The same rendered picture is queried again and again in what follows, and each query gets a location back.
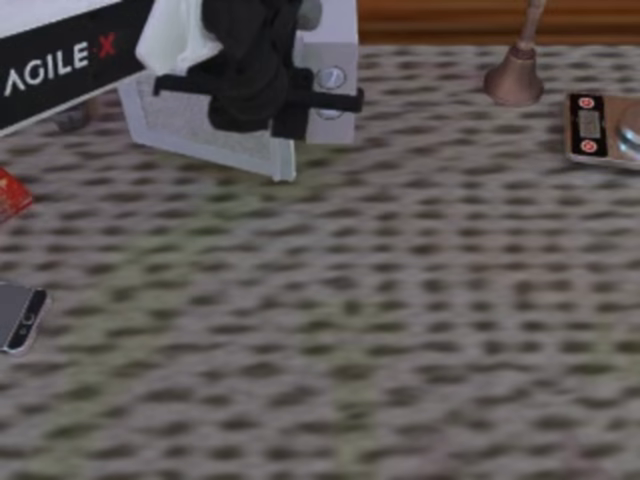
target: snack bag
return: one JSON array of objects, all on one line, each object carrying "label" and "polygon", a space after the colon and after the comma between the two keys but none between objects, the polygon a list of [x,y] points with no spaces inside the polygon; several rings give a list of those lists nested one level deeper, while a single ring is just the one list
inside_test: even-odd
[{"label": "snack bag", "polygon": [[15,217],[33,203],[33,197],[15,177],[0,168],[0,224]]}]

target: agile x logo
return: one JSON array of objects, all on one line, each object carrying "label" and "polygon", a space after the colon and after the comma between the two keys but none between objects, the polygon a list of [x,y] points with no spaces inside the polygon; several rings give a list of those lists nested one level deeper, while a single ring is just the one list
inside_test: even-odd
[{"label": "agile x logo", "polygon": [[90,65],[94,58],[104,59],[116,55],[116,34],[111,32],[100,35],[98,44],[91,47],[87,41],[76,43],[69,49],[61,49],[28,61],[22,68],[12,68],[4,82],[4,97],[9,98],[16,92],[25,92],[30,87],[55,80]]}]

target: brown wooden surface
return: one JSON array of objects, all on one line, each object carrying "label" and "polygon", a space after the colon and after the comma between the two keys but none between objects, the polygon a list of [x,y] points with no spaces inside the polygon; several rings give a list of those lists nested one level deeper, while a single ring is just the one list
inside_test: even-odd
[{"label": "brown wooden surface", "polygon": [[[364,44],[505,44],[526,0],[359,0]],[[640,44],[640,0],[548,0],[541,44]]]}]

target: woven tablecloth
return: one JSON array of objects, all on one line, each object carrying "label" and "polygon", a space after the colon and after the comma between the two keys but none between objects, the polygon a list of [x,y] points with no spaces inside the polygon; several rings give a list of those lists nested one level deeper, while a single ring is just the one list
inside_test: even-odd
[{"label": "woven tablecloth", "polygon": [[568,165],[561,103],[640,90],[640,49],[376,47],[358,141],[296,183],[100,119],[0,142],[36,197],[0,277],[49,288],[0,361],[3,480],[640,479],[640,177]]}]

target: plunger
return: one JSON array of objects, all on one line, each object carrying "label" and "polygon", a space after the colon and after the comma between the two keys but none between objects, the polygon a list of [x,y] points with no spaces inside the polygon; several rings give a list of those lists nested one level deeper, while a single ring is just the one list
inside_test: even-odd
[{"label": "plunger", "polygon": [[535,38],[546,3],[546,0],[529,0],[520,39],[502,63],[485,76],[484,91],[499,105],[526,107],[542,96],[544,86],[536,71]]}]

